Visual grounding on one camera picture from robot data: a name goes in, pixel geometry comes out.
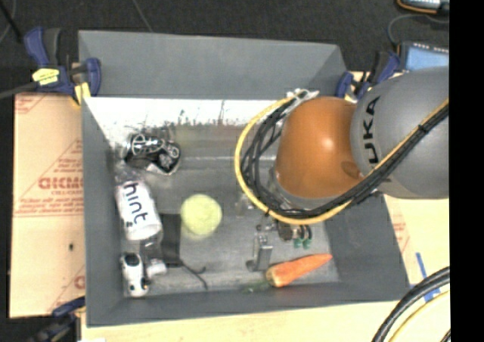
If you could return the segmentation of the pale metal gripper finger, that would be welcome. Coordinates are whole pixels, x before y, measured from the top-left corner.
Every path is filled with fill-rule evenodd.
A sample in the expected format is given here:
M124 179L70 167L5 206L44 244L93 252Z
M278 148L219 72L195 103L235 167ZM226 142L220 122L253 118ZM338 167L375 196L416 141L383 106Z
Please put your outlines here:
M262 230L265 216L247 196L240 196L235 203L235 217L250 224L255 230Z
M246 262L250 272L265 271L270 264L273 245L267 234L257 234L253 243L253 258Z

